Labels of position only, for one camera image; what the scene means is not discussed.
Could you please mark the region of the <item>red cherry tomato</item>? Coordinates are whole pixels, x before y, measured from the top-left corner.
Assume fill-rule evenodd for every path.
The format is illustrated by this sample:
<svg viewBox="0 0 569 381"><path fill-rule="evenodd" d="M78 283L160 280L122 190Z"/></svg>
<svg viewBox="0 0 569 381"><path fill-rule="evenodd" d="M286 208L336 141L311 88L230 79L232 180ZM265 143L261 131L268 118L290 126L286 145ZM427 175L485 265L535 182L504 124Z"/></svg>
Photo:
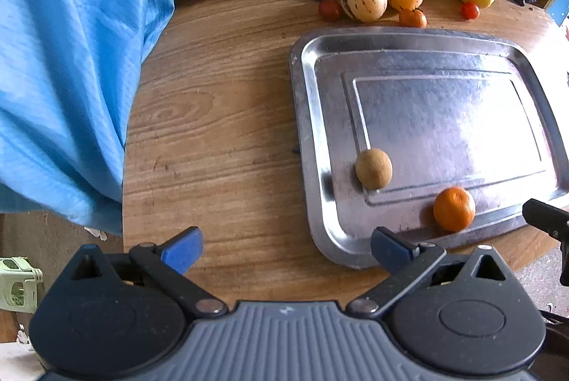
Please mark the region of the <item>red cherry tomato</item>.
<svg viewBox="0 0 569 381"><path fill-rule="evenodd" d="M320 17L330 23L339 21L343 17L343 9L337 0L323 0L318 4Z"/></svg>
<svg viewBox="0 0 569 381"><path fill-rule="evenodd" d="M465 20L476 20L480 16L479 7L472 1L463 3L460 12Z"/></svg>

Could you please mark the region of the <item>small brown round fruit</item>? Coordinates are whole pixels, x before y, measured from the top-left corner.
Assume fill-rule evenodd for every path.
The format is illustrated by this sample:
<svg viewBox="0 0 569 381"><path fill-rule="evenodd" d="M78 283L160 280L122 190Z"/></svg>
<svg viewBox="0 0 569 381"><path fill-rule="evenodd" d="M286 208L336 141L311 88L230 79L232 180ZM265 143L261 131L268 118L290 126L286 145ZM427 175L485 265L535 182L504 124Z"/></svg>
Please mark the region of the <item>small brown round fruit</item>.
<svg viewBox="0 0 569 381"><path fill-rule="evenodd" d="M393 164L385 151L370 148L358 155L355 172L365 189L376 191L390 184L393 178Z"/></svg>

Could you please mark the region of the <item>light blue cloth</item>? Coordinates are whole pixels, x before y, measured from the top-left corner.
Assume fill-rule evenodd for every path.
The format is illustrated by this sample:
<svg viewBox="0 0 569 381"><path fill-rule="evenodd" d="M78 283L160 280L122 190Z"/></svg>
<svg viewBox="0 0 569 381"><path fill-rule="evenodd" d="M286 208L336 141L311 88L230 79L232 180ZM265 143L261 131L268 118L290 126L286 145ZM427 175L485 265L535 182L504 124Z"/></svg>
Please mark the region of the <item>light blue cloth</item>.
<svg viewBox="0 0 569 381"><path fill-rule="evenodd" d="M1 209L122 234L127 125L174 0L1 0Z"/></svg>

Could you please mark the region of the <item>small mandarin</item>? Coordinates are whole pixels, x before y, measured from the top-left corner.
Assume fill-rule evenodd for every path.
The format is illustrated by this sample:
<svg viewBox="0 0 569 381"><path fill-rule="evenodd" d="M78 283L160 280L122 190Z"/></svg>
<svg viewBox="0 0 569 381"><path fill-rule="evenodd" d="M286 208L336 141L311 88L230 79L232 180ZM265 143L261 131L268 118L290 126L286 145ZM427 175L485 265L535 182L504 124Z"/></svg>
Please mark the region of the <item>small mandarin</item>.
<svg viewBox="0 0 569 381"><path fill-rule="evenodd" d="M424 12L420 9L414 10L401 10L398 15L398 24L400 27L405 28L420 28L427 27L427 18Z"/></svg>

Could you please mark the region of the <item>pale green plastic object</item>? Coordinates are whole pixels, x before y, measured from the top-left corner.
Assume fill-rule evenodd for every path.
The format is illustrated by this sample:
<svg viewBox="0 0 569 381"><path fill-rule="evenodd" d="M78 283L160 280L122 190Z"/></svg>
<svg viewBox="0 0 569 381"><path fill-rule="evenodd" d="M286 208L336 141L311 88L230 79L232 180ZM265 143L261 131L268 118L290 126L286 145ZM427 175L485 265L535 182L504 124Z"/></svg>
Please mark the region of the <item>pale green plastic object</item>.
<svg viewBox="0 0 569 381"><path fill-rule="evenodd" d="M0 259L0 307L15 313L35 313L43 272L25 257Z"/></svg>

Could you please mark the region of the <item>silver metal tray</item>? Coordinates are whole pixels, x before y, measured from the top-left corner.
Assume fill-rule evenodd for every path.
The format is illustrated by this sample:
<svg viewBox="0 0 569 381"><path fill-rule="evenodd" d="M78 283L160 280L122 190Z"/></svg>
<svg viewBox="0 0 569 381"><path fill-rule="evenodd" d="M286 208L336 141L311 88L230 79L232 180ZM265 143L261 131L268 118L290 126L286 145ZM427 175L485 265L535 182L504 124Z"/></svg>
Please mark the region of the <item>silver metal tray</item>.
<svg viewBox="0 0 569 381"><path fill-rule="evenodd" d="M444 29L319 29L289 71L310 234L330 261L374 267L372 231L457 248L524 225L531 198L568 204L568 87L518 45ZM365 189L358 155L385 151L386 188ZM473 223L451 233L433 204L470 192Z"/></svg>

